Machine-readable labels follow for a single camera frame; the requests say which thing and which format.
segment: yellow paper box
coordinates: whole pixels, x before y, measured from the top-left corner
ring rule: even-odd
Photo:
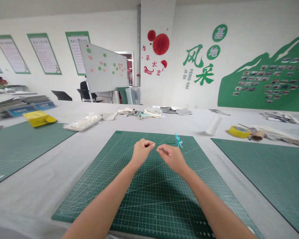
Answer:
[[[44,124],[53,123],[55,118],[49,116],[44,111],[33,111],[23,114],[23,116],[30,122],[32,127],[38,127]]]

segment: green cutting mat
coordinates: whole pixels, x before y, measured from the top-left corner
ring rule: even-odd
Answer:
[[[73,222],[130,161],[134,144],[145,138],[157,145],[176,142],[175,135],[116,131],[74,186],[53,220]],[[187,164],[263,238],[193,137],[180,136]],[[155,238],[214,238],[192,191],[154,148],[135,174],[111,230]]]
[[[299,148],[212,140],[299,232]]]
[[[74,131],[50,123],[33,128],[28,121],[0,130],[0,182],[46,153]]]

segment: tape roll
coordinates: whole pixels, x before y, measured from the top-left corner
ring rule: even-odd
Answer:
[[[248,136],[251,134],[251,131],[238,126],[231,126],[228,130],[228,133],[238,138],[248,138]]]

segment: ceiling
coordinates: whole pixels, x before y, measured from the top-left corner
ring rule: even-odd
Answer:
[[[252,0],[176,0],[176,5]],[[140,0],[0,0],[0,19],[136,10]]]

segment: red paper fan decoration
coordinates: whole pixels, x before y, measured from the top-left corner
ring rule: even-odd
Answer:
[[[156,32],[154,30],[150,30],[147,33],[147,38],[149,41],[154,41],[155,37],[156,37]]]
[[[162,33],[155,37],[153,42],[153,50],[157,55],[163,55],[169,48],[169,38],[166,34]]]
[[[165,61],[165,60],[162,60],[162,61],[161,61],[161,63],[163,64],[164,68],[166,68],[166,67],[167,67],[167,61]]]

